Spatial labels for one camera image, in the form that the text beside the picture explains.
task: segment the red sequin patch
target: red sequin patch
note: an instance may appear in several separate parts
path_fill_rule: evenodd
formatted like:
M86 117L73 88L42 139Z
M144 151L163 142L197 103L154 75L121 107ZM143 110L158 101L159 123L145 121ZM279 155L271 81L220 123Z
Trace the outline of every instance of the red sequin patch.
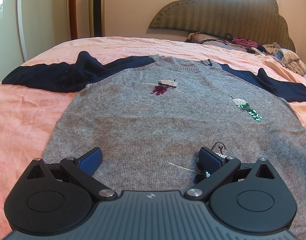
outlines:
M161 85L155 86L151 94L156 93L157 96L162 95L164 92L167 91L168 88L169 88L168 86L161 86Z

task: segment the ribbed neckline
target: ribbed neckline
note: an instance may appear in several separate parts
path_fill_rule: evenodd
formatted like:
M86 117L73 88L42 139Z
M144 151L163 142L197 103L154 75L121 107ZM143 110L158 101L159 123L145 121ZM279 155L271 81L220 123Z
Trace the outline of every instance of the ribbed neckline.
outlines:
M160 66L165 66L168 68L180 70L180 71L185 71L185 72L198 72L205 70L205 67L210 64L210 60L200 60L200 61L194 61L194 60L189 60L189 59L182 59L182 58L176 58L177 64L176 63L170 63L165 60L165 58L173 58L173 57L165 57L165 56L160 56L160 55L152 55L152 57L157 64ZM193 62L194 67L192 66L185 66L181 65L181 63L185 62Z

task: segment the logo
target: logo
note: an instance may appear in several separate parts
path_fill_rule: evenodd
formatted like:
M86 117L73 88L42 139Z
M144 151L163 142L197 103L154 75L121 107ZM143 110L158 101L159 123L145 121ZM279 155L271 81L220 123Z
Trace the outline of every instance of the logo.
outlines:
M150 199L152 199L152 198L155 198L156 197L156 195L155 194L153 194L153 193L150 193L150 194L148 194L148 195L146 195L148 198L150 198Z

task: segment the metal screw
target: metal screw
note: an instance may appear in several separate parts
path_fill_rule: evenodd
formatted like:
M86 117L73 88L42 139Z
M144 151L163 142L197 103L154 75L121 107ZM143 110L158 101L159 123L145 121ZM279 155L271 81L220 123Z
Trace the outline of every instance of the metal screw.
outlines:
M115 194L115 192L111 189L102 189L99 192L99 195L101 197L112 197L112 196L114 196L114 194Z
M198 188L191 188L189 189L186 194L188 194L191 197L199 197L202 195L202 190L198 189Z

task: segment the bed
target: bed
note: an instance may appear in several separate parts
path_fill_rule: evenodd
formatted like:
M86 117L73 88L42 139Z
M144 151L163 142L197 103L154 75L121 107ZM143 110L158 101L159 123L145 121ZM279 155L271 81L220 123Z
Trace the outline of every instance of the bed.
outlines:
M289 48L294 49L289 36L284 37ZM258 57L215 46L156 39L104 37L68 41L25 62L23 66L63 61L72 64L83 50L102 64L128 56L156 54L189 60L212 59L220 64L228 64L233 69L248 70L254 74L263 68L271 78L306 86L306 75L301 77L283 68L269 56ZM11 231L3 212L5 198L30 161L42 155L56 122L76 94L0 83L0 238ZM290 107L306 131L306 102L291 102ZM293 192L298 200L298 213L290 230L299 239L306 240L306 217L303 213L306 199L301 199L301 187L305 186L301 181L288 181L287 186L290 186L288 183L299 183L300 187L299 192Z

